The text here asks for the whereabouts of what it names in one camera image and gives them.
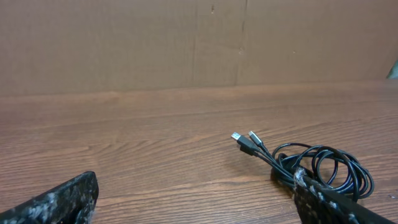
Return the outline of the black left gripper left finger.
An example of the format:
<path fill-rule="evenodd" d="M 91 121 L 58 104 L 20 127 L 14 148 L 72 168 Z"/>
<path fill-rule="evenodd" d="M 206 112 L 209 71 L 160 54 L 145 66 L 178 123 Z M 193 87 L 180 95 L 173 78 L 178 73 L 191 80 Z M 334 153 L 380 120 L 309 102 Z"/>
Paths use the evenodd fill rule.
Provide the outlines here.
<path fill-rule="evenodd" d="M 96 174 L 86 171 L 2 212 L 1 224 L 89 224 L 98 196 Z"/>

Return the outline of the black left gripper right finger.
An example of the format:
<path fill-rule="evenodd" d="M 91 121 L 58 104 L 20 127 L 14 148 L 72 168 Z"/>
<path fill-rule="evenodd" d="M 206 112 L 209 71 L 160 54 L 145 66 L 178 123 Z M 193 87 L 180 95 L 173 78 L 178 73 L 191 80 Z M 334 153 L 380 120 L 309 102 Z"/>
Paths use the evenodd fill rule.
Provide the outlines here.
<path fill-rule="evenodd" d="M 294 202 L 303 224 L 394 224 L 308 177 L 294 173 Z"/>

